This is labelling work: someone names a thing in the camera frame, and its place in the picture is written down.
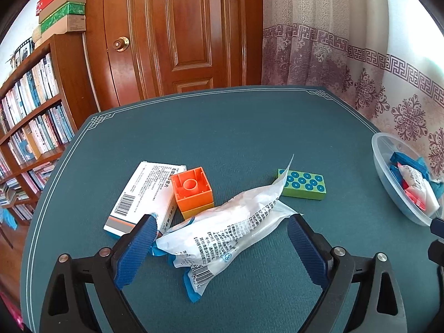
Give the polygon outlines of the green dotted toy brick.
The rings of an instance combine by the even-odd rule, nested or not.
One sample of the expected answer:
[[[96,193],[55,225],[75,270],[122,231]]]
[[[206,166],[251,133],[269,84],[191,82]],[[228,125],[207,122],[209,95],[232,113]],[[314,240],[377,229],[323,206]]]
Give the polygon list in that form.
[[[323,175],[289,170],[282,196],[323,200],[327,194]]]

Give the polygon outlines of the white crinkled plastic packet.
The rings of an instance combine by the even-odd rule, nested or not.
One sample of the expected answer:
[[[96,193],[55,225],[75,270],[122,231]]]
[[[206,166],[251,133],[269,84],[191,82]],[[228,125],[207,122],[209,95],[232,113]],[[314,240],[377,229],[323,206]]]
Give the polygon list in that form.
[[[190,301],[203,296],[209,282],[242,251],[271,234],[296,211],[279,201],[287,182],[286,168],[275,181],[244,191],[171,227],[153,243],[154,256],[168,256],[175,268],[185,268]]]

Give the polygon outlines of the patterned purple curtain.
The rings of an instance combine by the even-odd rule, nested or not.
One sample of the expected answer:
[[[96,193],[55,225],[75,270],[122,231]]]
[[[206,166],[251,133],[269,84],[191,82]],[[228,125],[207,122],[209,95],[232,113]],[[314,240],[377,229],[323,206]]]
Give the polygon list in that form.
[[[443,33],[419,0],[263,0],[261,82],[327,88],[443,176]]]

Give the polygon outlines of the white blue medicine box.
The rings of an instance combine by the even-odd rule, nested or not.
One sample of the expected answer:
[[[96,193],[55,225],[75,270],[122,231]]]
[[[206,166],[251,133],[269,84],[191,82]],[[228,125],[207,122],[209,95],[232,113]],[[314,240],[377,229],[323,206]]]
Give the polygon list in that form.
[[[111,210],[104,230],[119,238],[150,214],[157,221],[157,235],[163,235],[178,208],[170,177],[186,170],[184,165],[140,162]]]

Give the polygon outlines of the brass door knob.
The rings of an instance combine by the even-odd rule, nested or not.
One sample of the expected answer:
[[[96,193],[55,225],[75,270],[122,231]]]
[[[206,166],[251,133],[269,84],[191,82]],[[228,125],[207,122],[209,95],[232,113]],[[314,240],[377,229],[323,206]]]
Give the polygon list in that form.
[[[117,52],[123,52],[129,47],[129,44],[129,38],[121,36],[113,41],[113,49]]]

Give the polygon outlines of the red white snack packet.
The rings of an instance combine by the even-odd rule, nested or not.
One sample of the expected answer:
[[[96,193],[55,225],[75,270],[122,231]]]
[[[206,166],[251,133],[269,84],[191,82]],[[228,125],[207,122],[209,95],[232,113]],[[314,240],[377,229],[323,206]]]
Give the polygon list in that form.
[[[440,204],[432,190],[427,179],[422,173],[410,165],[401,165],[397,167],[406,186],[403,188],[410,200],[427,216],[432,216],[440,208]]]

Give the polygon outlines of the brown wooden door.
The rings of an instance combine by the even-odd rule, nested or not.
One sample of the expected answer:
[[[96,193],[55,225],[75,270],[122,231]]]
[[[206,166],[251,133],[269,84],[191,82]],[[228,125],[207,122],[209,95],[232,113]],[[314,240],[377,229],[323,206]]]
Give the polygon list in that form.
[[[261,82],[263,0],[87,0],[86,26],[102,110]]]

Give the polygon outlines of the clear plastic bowl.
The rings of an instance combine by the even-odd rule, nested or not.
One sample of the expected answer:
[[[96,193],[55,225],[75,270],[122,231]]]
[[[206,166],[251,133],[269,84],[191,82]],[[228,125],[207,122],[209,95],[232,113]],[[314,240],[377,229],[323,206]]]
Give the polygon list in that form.
[[[375,169],[379,179],[402,214],[420,226],[430,226],[433,218],[443,218],[443,197],[438,200],[440,207],[429,217],[407,197],[401,184],[390,172],[390,157],[393,152],[404,153],[414,160],[421,155],[397,136],[384,132],[375,133],[372,136],[371,144]]]

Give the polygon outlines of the stacked cardboard boxes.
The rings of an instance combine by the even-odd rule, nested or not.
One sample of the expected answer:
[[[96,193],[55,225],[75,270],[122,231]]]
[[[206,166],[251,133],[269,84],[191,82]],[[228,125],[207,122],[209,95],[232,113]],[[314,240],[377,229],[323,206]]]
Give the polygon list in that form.
[[[52,35],[86,30],[86,0],[39,0],[36,5],[38,26],[32,33],[37,47]]]

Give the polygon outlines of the wooden bookshelf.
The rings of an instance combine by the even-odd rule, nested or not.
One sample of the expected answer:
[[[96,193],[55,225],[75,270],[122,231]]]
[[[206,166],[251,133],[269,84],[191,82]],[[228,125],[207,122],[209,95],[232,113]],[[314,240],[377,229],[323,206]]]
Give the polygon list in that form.
[[[28,225],[46,183],[98,110],[80,33],[54,35],[1,86],[1,210]]]

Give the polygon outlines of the orange yellow toy brick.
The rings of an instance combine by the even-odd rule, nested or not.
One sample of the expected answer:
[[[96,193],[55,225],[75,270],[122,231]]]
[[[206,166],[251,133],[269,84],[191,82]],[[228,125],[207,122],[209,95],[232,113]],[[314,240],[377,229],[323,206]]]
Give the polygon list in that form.
[[[177,206],[185,220],[214,206],[212,188],[202,167],[172,175]]]

